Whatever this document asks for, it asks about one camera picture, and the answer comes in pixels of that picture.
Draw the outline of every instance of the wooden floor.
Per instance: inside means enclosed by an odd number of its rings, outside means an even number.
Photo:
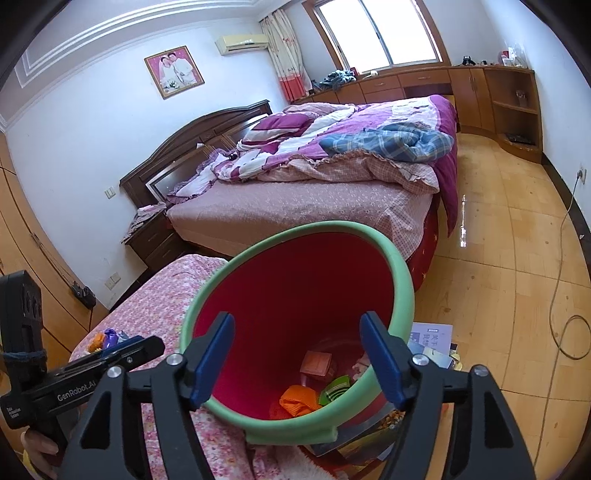
[[[484,137],[460,134],[458,142],[458,225],[450,238],[440,231],[436,256],[417,292],[415,320],[452,324],[465,368],[490,367],[533,458],[557,351],[548,308],[566,209],[540,165],[513,157]],[[567,219],[553,315],[558,334],[574,313],[591,319],[591,283]],[[584,324],[573,322],[563,348],[581,355],[588,344]],[[561,355],[550,398],[535,469],[540,480],[554,478],[579,445],[591,401],[591,355],[577,362]],[[442,419],[429,480],[441,478],[451,419],[450,410]]]

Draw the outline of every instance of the blue plaid blanket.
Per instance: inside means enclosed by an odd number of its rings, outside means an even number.
[[[378,129],[364,128],[356,134],[329,134],[319,144],[330,156],[365,150],[394,161],[425,163],[448,154],[453,137],[415,123],[400,122]]]

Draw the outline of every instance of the window pane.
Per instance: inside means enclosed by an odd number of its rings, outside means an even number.
[[[378,36],[358,0],[333,0],[320,11],[335,34],[349,67],[359,73],[389,65]]]
[[[438,59],[412,0],[363,0],[394,64]]]

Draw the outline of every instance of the air conditioner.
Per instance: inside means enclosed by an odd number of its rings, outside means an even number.
[[[226,35],[216,41],[222,55],[238,51],[264,50],[269,45],[266,35]]]

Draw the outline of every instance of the human hand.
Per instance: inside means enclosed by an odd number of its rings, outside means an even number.
[[[21,435],[22,446],[27,451],[31,463],[40,471],[57,480],[57,472],[43,457],[43,453],[56,455],[59,451],[56,443],[36,430],[27,429]]]

